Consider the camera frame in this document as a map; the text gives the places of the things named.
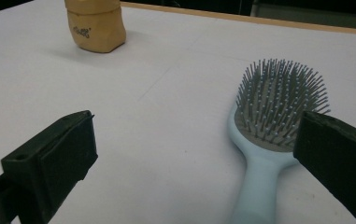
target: hairbrush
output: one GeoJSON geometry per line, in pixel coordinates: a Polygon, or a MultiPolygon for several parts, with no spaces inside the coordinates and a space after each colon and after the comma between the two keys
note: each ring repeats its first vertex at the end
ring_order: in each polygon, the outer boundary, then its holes
{"type": "Polygon", "coordinates": [[[273,224],[278,174],[298,163],[292,155],[303,111],[330,112],[323,79],[285,60],[253,63],[244,73],[228,118],[229,135],[247,161],[232,224],[273,224]]]}

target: bristle pad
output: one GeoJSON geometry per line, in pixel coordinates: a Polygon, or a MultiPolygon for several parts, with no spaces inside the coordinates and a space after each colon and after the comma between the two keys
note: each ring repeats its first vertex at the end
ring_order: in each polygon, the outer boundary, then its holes
{"type": "Polygon", "coordinates": [[[247,68],[239,86],[235,113],[238,130],[252,143],[292,152],[303,111],[328,113],[323,79],[306,65],[263,60],[247,68]]]}

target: white table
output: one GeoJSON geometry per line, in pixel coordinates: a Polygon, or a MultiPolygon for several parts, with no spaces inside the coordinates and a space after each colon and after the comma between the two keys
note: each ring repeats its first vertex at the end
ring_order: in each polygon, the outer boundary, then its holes
{"type": "MultiPolygon", "coordinates": [[[[356,35],[122,12],[127,42],[97,54],[74,44],[64,1],[0,11],[0,160],[62,116],[95,115],[99,159],[51,223],[228,223],[245,158],[226,120],[263,58],[320,71],[330,115],[356,127],[356,35]]],[[[277,224],[356,223],[301,165],[280,175],[277,206],[277,224]]]]}

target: gray bristle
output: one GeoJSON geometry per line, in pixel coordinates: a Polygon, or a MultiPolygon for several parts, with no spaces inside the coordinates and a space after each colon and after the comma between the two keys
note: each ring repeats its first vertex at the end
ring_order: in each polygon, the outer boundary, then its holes
{"type": "Polygon", "coordinates": [[[235,112],[238,130],[252,143],[291,152],[303,111],[330,112],[323,79],[300,63],[263,60],[247,68],[235,112]]]}

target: bottle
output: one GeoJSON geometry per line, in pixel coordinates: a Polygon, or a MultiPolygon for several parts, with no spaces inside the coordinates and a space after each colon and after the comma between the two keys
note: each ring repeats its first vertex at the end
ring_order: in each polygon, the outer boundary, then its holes
{"type": "Polygon", "coordinates": [[[120,0],[64,0],[70,33],[82,49],[108,53],[125,42],[120,0]]]}

